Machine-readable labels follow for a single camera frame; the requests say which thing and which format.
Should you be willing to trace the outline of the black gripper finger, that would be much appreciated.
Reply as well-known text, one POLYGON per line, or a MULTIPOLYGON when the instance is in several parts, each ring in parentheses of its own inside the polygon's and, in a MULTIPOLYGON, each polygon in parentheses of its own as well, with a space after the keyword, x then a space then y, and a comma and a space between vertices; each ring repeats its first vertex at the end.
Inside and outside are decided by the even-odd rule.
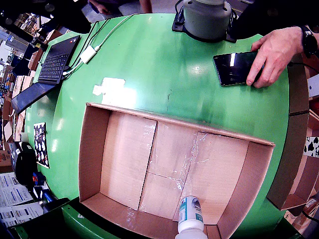
POLYGON ((256 0, 234 21, 230 35, 245 39, 256 34, 264 36, 276 29, 318 24, 317 0, 256 0))
POLYGON ((88 33, 90 22, 80 4, 73 0, 2 0, 0 25, 13 31, 20 14, 33 13, 50 19, 50 23, 62 25, 77 33, 88 33))

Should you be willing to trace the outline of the bystander hand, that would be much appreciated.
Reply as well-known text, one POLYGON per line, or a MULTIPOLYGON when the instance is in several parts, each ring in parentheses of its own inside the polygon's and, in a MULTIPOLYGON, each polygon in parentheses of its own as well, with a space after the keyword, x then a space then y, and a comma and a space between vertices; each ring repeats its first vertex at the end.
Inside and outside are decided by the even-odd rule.
POLYGON ((257 52, 246 84, 255 88, 274 84, 295 54, 303 51, 300 27, 276 29, 251 46, 257 52))

